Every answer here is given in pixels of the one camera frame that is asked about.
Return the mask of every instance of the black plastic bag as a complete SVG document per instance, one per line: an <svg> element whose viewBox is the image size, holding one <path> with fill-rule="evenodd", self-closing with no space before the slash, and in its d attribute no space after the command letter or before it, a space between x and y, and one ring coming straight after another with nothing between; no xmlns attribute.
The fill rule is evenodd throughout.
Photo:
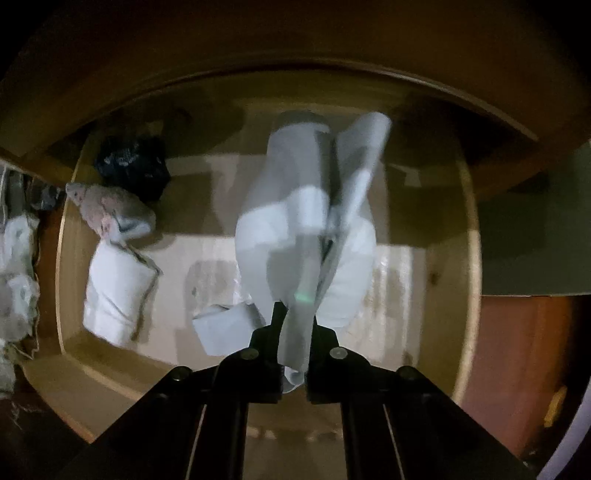
<svg viewBox="0 0 591 480"><path fill-rule="evenodd" d="M158 200L170 181L164 143L158 137L131 141L107 137L100 146L95 168L107 186L135 193L142 202Z"/></svg>

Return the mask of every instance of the brown wood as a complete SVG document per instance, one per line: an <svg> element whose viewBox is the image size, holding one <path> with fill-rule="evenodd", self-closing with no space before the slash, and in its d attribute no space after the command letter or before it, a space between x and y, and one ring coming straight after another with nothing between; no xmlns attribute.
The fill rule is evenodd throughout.
<svg viewBox="0 0 591 480"><path fill-rule="evenodd" d="M71 178L73 170L58 159L46 153L17 157L0 146L0 161L10 163L31 177L37 177L58 186L64 186Z"/></svg>
<svg viewBox="0 0 591 480"><path fill-rule="evenodd" d="M63 205L52 212L41 212L38 227L39 252L34 266L39 282L40 296L37 302L37 338L41 356L61 353L56 322L56 255L60 235Z"/></svg>
<svg viewBox="0 0 591 480"><path fill-rule="evenodd" d="M570 326L568 297L482 297L462 407L515 455L543 427Z"/></svg>
<svg viewBox="0 0 591 480"><path fill-rule="evenodd" d="M41 153L125 102L198 76L304 65L403 79L547 138L577 121L589 90L528 15L484 0L69 2L3 81L0 145L66 181Z"/></svg>

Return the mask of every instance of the crumpled white cloth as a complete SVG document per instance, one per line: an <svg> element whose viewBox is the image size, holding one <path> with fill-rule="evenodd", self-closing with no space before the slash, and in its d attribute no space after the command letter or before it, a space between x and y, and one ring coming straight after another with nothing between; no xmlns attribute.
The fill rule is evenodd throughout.
<svg viewBox="0 0 591 480"><path fill-rule="evenodd" d="M18 342L33 331L39 285L33 278L39 220L27 213L8 219L0 234L0 338Z"/></svg>
<svg viewBox="0 0 591 480"><path fill-rule="evenodd" d="M157 268L133 251L101 240L90 262L84 327L112 345L125 346L157 275Z"/></svg>
<svg viewBox="0 0 591 480"><path fill-rule="evenodd" d="M314 315L320 325L345 327L369 288L376 240L366 195L391 121L369 113L336 136L310 112L285 113L278 123L235 245L243 285L264 324L276 301L288 307L277 358L289 391L304 381ZM206 352L223 355L247 347L256 328L240 305L200 314L193 324Z"/></svg>

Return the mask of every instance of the white garment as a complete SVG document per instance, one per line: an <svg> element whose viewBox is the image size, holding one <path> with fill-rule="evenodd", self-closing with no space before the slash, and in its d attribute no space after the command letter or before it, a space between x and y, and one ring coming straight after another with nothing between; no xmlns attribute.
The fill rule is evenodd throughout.
<svg viewBox="0 0 591 480"><path fill-rule="evenodd" d="M132 251L100 241L90 262L84 327L115 346L124 346L137 328L142 304L157 269Z"/></svg>
<svg viewBox="0 0 591 480"><path fill-rule="evenodd" d="M280 121L238 219L235 245L242 282L264 323L271 323L276 301L288 307L277 355L288 391L307 371L314 315L320 325L346 326L369 287L376 240L366 194L391 122L369 113L335 138L309 112L289 112ZM221 348L228 325L247 323L238 306L224 317L194 320L206 351L225 355L239 349ZM253 330L241 329L232 345L248 346Z"/></svg>

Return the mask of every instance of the gray wall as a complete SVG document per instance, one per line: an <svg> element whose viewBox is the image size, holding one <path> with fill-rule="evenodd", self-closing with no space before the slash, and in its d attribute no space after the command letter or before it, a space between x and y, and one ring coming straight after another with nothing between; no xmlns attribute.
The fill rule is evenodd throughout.
<svg viewBox="0 0 591 480"><path fill-rule="evenodd" d="M482 293L591 293L591 147L478 205Z"/></svg>

